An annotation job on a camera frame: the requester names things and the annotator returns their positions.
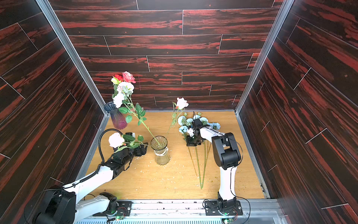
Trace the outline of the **small light blue sprig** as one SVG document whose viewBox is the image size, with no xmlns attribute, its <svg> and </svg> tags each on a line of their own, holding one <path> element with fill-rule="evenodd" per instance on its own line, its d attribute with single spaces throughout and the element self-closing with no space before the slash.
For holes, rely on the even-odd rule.
<svg viewBox="0 0 358 224">
<path fill-rule="evenodd" d="M 186 142 L 186 146 L 188 147 L 189 155 L 190 155 L 193 167 L 194 167 L 195 174 L 198 175 L 197 171 L 196 171 L 196 168 L 195 168 L 195 165 L 194 165 L 194 160 L 193 160 L 193 157 L 192 157 L 192 151 L 189 148 L 189 147 L 192 147 L 193 143 L 194 143 L 194 135 L 193 136 L 190 135 L 190 132 L 189 132 L 190 129 L 191 129 L 191 127 L 181 126 L 179 128 L 179 132 L 183 135 L 183 138 L 184 138 L 184 140 Z"/>
</svg>

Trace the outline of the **short pale pink rose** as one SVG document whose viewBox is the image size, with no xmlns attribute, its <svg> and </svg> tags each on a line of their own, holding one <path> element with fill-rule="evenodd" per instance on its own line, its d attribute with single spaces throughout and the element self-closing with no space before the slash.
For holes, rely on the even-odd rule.
<svg viewBox="0 0 358 224">
<path fill-rule="evenodd" d="M 144 143 L 143 136 L 139 136 L 137 139 L 132 135 L 114 133 L 109 137 L 109 144 L 114 149 L 114 152 L 119 152 L 125 148 L 135 149 L 140 146 L 148 146 L 148 143 Z"/>
</svg>

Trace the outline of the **small light blue flower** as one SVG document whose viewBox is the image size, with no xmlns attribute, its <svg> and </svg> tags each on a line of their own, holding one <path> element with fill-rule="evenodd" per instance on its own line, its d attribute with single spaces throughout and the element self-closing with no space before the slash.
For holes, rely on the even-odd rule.
<svg viewBox="0 0 358 224">
<path fill-rule="evenodd" d="M 210 152 L 210 145 L 206 142 L 212 143 L 212 137 L 217 136 L 219 132 L 212 128 L 211 126 L 202 127 L 200 129 L 200 136 L 204 143 L 204 170 L 203 170 L 203 177 L 201 179 L 200 188 L 203 189 L 204 187 L 204 180 L 205 180 L 205 174 L 206 174 L 206 166 L 208 162 L 208 155 Z"/>
</svg>

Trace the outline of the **clear glass vase with ribbon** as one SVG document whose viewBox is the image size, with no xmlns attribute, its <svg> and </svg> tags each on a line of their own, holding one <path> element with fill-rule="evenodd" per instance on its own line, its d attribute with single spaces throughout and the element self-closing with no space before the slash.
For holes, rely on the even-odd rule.
<svg viewBox="0 0 358 224">
<path fill-rule="evenodd" d="M 151 148 L 155 153 L 155 161 L 158 165 L 166 165 L 170 161 L 168 140 L 164 136 L 155 136 L 151 140 Z"/>
</svg>

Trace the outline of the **blue purple glass vase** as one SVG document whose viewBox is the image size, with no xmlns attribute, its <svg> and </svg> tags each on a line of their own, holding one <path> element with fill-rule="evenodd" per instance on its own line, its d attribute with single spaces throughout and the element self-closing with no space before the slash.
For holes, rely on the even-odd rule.
<svg viewBox="0 0 358 224">
<path fill-rule="evenodd" d="M 118 130 L 125 129 L 127 127 L 127 122 L 124 115 L 116 108 L 115 104 L 112 102 L 106 103 L 104 109 L 111 116 L 112 123 L 114 127 Z"/>
</svg>

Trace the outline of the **white flower stem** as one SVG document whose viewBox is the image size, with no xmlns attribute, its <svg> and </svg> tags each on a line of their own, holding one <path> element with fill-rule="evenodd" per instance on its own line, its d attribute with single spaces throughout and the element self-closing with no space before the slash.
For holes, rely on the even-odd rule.
<svg viewBox="0 0 358 224">
<path fill-rule="evenodd" d="M 193 121 L 196 119 L 199 119 L 203 125 L 208 124 L 208 119 L 203 117 L 201 112 L 194 112 L 192 118 L 187 118 L 185 113 L 183 116 L 178 118 L 178 124 L 180 125 L 179 132 L 183 135 L 188 147 L 189 155 L 194 166 L 194 171 L 199 177 L 200 188 L 203 189 L 208 151 L 206 142 L 200 136 L 196 136 L 195 134 L 191 135 L 191 129 L 194 131 Z M 198 146 L 200 146 L 202 143 L 204 143 L 204 169 L 201 172 L 199 159 L 200 152 L 198 151 Z"/>
</svg>

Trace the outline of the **light blue flower bunch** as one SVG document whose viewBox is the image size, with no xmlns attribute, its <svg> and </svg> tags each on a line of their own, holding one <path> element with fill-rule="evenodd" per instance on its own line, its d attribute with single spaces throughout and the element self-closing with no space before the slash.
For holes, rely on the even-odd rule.
<svg viewBox="0 0 358 224">
<path fill-rule="evenodd" d="M 131 96 L 134 93 L 133 83 L 128 83 L 123 81 L 118 85 L 117 91 L 118 91 L 117 95 L 114 98 L 112 98 L 113 103 L 122 114 L 127 115 L 125 118 L 126 122 L 130 123 L 133 120 L 133 118 L 138 119 L 138 125 L 143 124 L 143 126 L 148 130 L 148 132 L 154 138 L 155 136 L 152 134 L 149 127 L 145 124 L 146 110 L 139 103 L 134 104 L 132 101 Z"/>
</svg>

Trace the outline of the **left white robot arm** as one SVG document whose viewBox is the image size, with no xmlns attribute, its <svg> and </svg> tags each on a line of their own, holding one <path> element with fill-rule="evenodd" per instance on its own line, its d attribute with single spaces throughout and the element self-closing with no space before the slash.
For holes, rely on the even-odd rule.
<svg viewBox="0 0 358 224">
<path fill-rule="evenodd" d="M 124 215 L 127 208 L 120 206 L 117 197 L 111 193 L 103 192 L 88 200 L 85 197 L 126 171 L 134 157 L 143 156 L 146 152 L 147 145 L 125 147 L 99 164 L 97 170 L 91 174 L 62 187 L 53 186 L 44 191 L 37 209 L 32 211 L 30 223 L 74 224 L 95 214 Z"/>
</svg>

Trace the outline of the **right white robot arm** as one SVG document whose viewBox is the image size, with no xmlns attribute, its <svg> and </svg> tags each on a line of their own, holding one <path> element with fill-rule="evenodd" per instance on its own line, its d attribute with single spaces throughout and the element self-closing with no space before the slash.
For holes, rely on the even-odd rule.
<svg viewBox="0 0 358 224">
<path fill-rule="evenodd" d="M 220 168 L 220 188 L 218 191 L 217 206 L 222 214 L 227 214 L 237 205 L 235 193 L 235 173 L 241 153 L 238 143 L 232 133 L 221 133 L 200 119 L 191 122 L 187 131 L 187 145 L 195 147 L 204 140 L 209 141 L 213 147 L 213 157 Z"/>
</svg>

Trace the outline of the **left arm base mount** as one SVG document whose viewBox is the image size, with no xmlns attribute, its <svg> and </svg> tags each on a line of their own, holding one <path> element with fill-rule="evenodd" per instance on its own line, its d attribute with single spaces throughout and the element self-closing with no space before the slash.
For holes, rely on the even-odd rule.
<svg viewBox="0 0 358 224">
<path fill-rule="evenodd" d="M 131 213 L 132 201 L 118 201 L 117 197 L 108 193 L 100 193 L 101 196 L 105 196 L 109 199 L 109 205 L 104 212 L 99 213 L 99 216 L 129 216 Z"/>
</svg>

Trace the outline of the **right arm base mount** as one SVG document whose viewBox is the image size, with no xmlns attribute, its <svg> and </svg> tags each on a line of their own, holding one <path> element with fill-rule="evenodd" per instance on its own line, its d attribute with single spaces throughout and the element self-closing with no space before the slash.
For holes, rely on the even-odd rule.
<svg viewBox="0 0 358 224">
<path fill-rule="evenodd" d="M 242 216 L 242 206 L 236 198 L 230 200 L 217 200 L 205 199 L 202 203 L 207 216 Z"/>
</svg>

